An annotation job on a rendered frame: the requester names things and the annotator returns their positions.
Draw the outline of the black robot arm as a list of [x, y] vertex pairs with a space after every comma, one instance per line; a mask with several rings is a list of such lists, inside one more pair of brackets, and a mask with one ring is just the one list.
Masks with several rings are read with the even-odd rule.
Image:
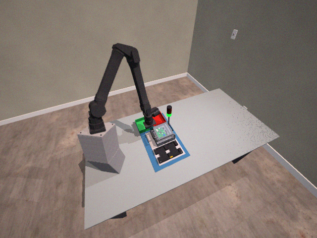
[[90, 134], [106, 131], [102, 116], [104, 116], [106, 113], [105, 104], [107, 97], [124, 56], [126, 57], [132, 72], [145, 123], [146, 121], [153, 120], [153, 117], [156, 117], [160, 114], [160, 111], [157, 107], [151, 109], [140, 69], [140, 57], [138, 50], [135, 47], [117, 43], [112, 46], [111, 56], [95, 98], [89, 103], [90, 110], [88, 111], [88, 120]]

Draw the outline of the green open-top bin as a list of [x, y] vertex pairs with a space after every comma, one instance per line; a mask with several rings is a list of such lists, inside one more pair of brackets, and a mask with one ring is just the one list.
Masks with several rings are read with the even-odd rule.
[[143, 124], [144, 121], [145, 121], [144, 117], [135, 120], [135, 123], [137, 125], [138, 130], [139, 130], [139, 133], [143, 133], [143, 132], [150, 130], [149, 128], [148, 129], [145, 128], [145, 126]]

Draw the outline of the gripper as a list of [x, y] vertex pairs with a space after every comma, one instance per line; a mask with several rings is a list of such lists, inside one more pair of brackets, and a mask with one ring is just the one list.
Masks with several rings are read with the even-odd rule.
[[146, 129], [149, 128], [150, 130], [152, 130], [152, 128], [154, 127], [154, 125], [157, 124], [157, 123], [156, 123], [156, 121], [153, 119], [153, 120], [151, 120], [151, 121], [146, 121], [146, 123], [143, 122], [143, 124], [144, 124], [144, 126], [145, 126]]

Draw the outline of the red bin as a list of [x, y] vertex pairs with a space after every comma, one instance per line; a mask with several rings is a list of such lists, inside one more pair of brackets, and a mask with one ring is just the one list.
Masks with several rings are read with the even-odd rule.
[[[153, 117], [153, 116], [152, 116]], [[166, 120], [165, 120], [165, 118], [163, 117], [163, 115], [161, 114], [161, 112], [160, 112], [160, 114], [159, 115], [157, 115], [156, 117], [153, 117], [153, 119], [156, 121], [156, 123], [157, 124], [155, 124], [154, 126], [157, 126], [157, 125], [159, 125], [159, 124], [162, 124], [162, 123], [165, 123], [166, 122]]]

